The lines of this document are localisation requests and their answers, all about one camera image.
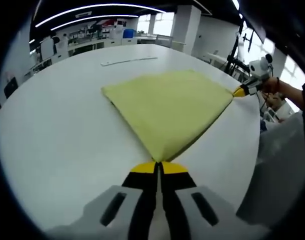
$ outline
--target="white cabinet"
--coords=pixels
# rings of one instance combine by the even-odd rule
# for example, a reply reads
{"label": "white cabinet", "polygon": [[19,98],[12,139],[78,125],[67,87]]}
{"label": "white cabinet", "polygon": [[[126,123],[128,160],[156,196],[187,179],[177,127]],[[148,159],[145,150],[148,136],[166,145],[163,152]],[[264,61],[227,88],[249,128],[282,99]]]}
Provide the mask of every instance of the white cabinet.
{"label": "white cabinet", "polygon": [[121,45],[135,45],[137,44],[136,38],[123,38],[121,40]]}
{"label": "white cabinet", "polygon": [[106,39],[104,41],[104,47],[105,48],[120,46],[121,44],[122,44],[121,39]]}

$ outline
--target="folded cloth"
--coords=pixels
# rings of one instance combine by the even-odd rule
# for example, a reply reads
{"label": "folded cloth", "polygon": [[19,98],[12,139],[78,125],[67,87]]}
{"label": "folded cloth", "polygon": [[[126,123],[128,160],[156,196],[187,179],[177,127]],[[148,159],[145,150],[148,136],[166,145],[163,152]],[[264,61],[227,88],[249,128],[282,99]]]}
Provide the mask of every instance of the folded cloth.
{"label": "folded cloth", "polygon": [[157,162],[186,149],[233,99],[229,90],[192,70],[143,75],[102,92]]}

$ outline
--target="person's hand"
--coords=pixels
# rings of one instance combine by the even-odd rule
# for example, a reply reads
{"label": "person's hand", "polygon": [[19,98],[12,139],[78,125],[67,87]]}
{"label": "person's hand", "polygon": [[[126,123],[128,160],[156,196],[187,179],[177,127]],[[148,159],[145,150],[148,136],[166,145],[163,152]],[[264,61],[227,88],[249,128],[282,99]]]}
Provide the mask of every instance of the person's hand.
{"label": "person's hand", "polygon": [[261,89],[264,93],[275,94],[279,91],[279,80],[276,77],[270,77],[262,85]]}

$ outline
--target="laboratory room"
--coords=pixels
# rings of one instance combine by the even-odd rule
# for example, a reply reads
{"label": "laboratory room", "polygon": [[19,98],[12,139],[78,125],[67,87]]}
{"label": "laboratory room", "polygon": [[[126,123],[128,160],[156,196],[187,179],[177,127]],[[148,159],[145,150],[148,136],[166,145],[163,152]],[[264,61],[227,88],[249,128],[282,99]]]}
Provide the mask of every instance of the laboratory room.
{"label": "laboratory room", "polygon": [[305,2],[18,8],[0,55],[0,239],[305,230]]}

